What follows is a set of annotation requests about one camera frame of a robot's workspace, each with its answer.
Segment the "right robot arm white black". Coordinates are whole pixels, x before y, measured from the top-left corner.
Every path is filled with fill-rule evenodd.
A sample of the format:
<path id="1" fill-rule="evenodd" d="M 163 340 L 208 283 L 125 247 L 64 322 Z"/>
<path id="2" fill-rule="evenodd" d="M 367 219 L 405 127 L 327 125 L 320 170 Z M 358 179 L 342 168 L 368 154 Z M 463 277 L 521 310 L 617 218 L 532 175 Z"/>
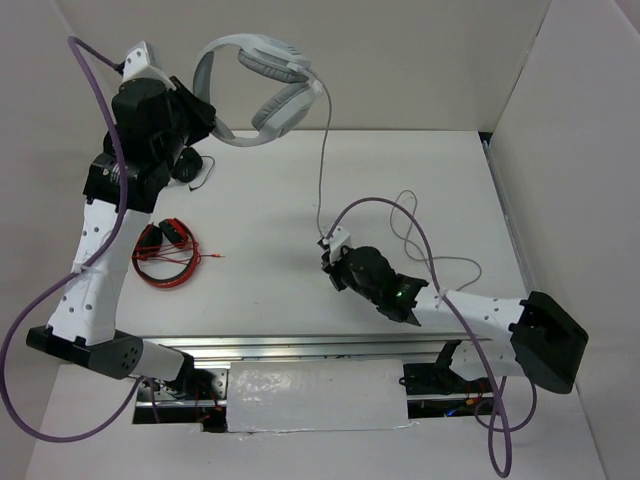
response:
<path id="1" fill-rule="evenodd" d="M 435 378 L 446 391 L 457 391 L 488 371 L 525 377 L 556 394 L 573 389 L 589 335 L 546 293 L 506 299 L 437 290 L 424 279 L 396 272 L 371 246 L 326 246 L 322 269 L 337 290 L 354 291 L 393 322 L 462 328 L 478 338 L 480 350 L 466 340 L 441 351 Z"/>

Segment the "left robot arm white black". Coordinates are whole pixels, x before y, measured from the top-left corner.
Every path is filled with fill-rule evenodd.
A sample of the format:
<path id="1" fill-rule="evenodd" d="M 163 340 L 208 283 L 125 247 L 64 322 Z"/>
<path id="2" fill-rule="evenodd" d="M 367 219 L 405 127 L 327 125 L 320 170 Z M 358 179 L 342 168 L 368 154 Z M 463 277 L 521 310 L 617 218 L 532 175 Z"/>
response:
<path id="1" fill-rule="evenodd" d="M 106 136 L 89 167 L 74 277 L 47 324 L 30 328 L 26 343 L 113 379 L 154 378 L 182 399 L 210 375 L 187 353 L 118 330 L 116 310 L 135 244 L 171 169 L 185 147 L 213 130 L 215 109 L 175 76 L 125 81 L 110 108 L 120 143 Z"/>

